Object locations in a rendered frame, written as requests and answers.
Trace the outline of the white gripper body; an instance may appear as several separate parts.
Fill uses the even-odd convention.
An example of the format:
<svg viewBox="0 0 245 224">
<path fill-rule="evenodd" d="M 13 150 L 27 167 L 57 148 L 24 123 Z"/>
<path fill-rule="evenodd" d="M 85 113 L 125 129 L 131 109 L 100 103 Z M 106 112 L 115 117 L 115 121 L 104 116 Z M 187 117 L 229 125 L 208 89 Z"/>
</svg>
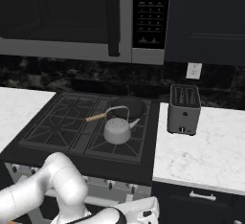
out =
<svg viewBox="0 0 245 224">
<path fill-rule="evenodd" d="M 132 202 L 128 212 L 128 224 L 159 224 L 160 208 L 154 196 Z"/>
</svg>

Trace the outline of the grey kettle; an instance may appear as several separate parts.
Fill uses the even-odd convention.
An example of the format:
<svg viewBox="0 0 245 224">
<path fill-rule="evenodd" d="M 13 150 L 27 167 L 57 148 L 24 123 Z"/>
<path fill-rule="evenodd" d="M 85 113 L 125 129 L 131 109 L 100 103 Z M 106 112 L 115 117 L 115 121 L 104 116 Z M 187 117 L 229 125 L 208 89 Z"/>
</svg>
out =
<svg viewBox="0 0 245 224">
<path fill-rule="evenodd" d="M 131 138 L 131 129 L 140 121 L 139 119 L 136 119 L 134 122 L 130 123 L 129 115 L 130 111 L 129 109 L 124 106 L 114 106 L 110 107 L 105 111 L 105 115 L 108 115 L 109 112 L 117 109 L 126 109 L 127 114 L 126 118 L 112 118 L 110 120 L 105 119 L 106 123 L 103 130 L 103 137 L 106 142 L 112 145 L 123 145 L 127 143 Z"/>
</svg>

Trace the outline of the black gas stove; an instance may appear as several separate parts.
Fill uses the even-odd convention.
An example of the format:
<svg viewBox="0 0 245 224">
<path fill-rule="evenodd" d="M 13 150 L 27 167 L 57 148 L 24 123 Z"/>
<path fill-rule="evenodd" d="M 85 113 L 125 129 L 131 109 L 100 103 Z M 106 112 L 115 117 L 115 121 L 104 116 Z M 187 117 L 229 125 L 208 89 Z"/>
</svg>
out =
<svg viewBox="0 0 245 224">
<path fill-rule="evenodd" d="M 86 121 L 104 113 L 118 98 L 122 97 L 66 92 L 54 95 L 0 153 L 0 162 L 13 183 L 33 176 L 31 168 L 41 168 L 46 157 L 60 152 L 89 177 L 85 203 L 91 213 L 152 197 L 159 103 L 140 99 L 146 111 L 131 129 L 130 140 L 119 146 L 105 141 L 105 119 Z M 17 166 L 16 173 L 12 165 Z M 112 190 L 108 180 L 116 183 Z M 138 185 L 134 194 L 129 184 Z"/>
</svg>

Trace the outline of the dark drawer front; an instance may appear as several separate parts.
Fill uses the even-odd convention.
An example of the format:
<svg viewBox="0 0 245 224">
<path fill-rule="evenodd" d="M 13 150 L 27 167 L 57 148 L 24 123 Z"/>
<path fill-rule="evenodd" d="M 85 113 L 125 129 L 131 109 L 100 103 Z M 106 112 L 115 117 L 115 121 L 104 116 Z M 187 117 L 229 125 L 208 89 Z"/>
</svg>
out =
<svg viewBox="0 0 245 224">
<path fill-rule="evenodd" d="M 191 198 L 194 191 L 216 200 Z M 159 224 L 245 224 L 245 196 L 152 182 L 152 196 L 160 206 Z"/>
</svg>

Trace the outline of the silver toaster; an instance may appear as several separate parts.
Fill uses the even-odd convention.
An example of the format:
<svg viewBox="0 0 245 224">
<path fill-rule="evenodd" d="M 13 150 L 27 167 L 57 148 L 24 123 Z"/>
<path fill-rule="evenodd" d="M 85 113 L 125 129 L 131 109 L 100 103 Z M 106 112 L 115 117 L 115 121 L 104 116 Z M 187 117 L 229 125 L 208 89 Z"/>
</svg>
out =
<svg viewBox="0 0 245 224">
<path fill-rule="evenodd" d="M 194 85 L 172 84 L 167 108 L 167 131 L 194 136 L 201 112 L 199 90 Z"/>
</svg>

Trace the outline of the dark cupboard door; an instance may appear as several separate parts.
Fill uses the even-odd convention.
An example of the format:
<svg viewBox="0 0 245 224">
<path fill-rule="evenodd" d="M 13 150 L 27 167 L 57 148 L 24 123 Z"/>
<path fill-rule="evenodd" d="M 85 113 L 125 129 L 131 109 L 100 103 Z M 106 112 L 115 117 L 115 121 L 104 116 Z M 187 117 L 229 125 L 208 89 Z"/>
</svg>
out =
<svg viewBox="0 0 245 224">
<path fill-rule="evenodd" d="M 245 0 L 169 0 L 165 60 L 245 66 Z"/>
</svg>

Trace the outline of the silver and black microwave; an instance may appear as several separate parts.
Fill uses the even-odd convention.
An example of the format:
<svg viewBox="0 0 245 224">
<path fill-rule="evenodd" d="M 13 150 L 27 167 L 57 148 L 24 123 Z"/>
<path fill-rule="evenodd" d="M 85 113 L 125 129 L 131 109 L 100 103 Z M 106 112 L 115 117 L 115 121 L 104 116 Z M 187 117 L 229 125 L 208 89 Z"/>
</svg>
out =
<svg viewBox="0 0 245 224">
<path fill-rule="evenodd" d="M 161 65 L 167 6 L 120 0 L 120 55 L 110 56 L 106 0 L 0 0 L 0 55 Z"/>
</svg>

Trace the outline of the white wall outlet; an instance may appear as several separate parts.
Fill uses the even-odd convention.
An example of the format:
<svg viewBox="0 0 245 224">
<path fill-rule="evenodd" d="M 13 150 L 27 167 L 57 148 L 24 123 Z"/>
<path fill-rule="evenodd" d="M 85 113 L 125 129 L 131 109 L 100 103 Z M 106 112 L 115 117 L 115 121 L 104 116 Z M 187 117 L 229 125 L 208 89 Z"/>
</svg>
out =
<svg viewBox="0 0 245 224">
<path fill-rule="evenodd" d="M 188 79 L 200 79 L 202 70 L 201 63 L 189 63 L 186 73 L 186 78 Z"/>
</svg>

